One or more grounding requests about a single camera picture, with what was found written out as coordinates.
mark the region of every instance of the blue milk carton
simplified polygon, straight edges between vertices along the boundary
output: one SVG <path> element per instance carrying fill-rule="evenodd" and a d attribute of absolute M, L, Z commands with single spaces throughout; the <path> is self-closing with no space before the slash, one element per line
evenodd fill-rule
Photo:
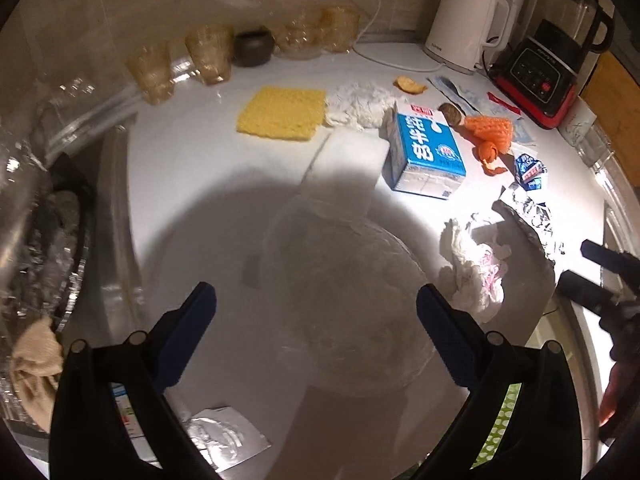
<path fill-rule="evenodd" d="M 396 191 L 447 199 L 460 187 L 465 165 L 442 112 L 398 103 L 386 131 Z"/>

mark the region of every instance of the electric kettle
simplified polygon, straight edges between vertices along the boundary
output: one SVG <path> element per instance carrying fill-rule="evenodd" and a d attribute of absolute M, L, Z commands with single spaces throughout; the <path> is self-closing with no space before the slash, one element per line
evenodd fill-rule
<path fill-rule="evenodd" d="M 488 41 L 496 7 L 504 6 L 504 22 L 496 24 L 500 33 Z M 484 47 L 497 46 L 507 29 L 510 4 L 507 0 L 441 0 L 425 52 L 437 61 L 463 73 L 475 70 Z"/>

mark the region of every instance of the dark ceramic bowl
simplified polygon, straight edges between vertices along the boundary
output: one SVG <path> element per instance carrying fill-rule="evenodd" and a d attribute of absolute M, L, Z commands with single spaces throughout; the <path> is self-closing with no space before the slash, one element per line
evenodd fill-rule
<path fill-rule="evenodd" d="M 268 28 L 248 30 L 234 39 L 234 61 L 239 66 L 264 65 L 271 59 L 275 41 Z"/>

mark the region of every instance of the glass cup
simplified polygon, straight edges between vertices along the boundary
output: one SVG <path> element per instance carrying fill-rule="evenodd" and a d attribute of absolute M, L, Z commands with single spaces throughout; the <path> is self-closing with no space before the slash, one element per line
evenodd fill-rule
<path fill-rule="evenodd" d="M 168 41 L 142 47 L 126 65 L 149 104 L 157 105 L 174 94 Z"/>
<path fill-rule="evenodd" d="M 274 34 L 276 55 L 287 59 L 313 59 L 322 53 L 322 28 L 318 23 L 293 20 Z"/>
<path fill-rule="evenodd" d="M 205 85 L 231 78 L 234 30 L 230 25 L 202 25 L 184 40 Z"/>
<path fill-rule="evenodd" d="M 327 7 L 322 10 L 320 25 L 326 50 L 348 52 L 358 37 L 360 15 L 349 7 Z"/>

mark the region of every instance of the plastic bag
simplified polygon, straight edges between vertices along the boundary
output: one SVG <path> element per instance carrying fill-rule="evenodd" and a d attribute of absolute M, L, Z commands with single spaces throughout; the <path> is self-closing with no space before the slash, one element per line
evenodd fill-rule
<path fill-rule="evenodd" d="M 297 196 L 263 249 L 260 280 L 287 368 L 355 397 L 382 395 L 420 374 L 434 351 L 415 309 L 426 278 L 395 236 Z"/>

